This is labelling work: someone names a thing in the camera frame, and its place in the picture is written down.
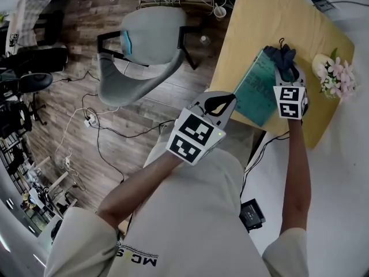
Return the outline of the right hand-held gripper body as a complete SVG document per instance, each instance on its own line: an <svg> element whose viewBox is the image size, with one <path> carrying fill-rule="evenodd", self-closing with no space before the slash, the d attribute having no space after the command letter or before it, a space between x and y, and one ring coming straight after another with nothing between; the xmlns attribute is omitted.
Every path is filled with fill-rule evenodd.
<svg viewBox="0 0 369 277"><path fill-rule="evenodd" d="M273 87L280 118L302 120L309 106L307 90L302 81L276 82Z"/></svg>

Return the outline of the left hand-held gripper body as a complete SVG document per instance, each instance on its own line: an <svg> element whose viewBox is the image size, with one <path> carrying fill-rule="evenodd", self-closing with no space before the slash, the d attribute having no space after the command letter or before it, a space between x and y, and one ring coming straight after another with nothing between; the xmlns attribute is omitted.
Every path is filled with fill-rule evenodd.
<svg viewBox="0 0 369 277"><path fill-rule="evenodd" d="M166 150L194 166L225 137L225 131L184 108L175 121Z"/></svg>

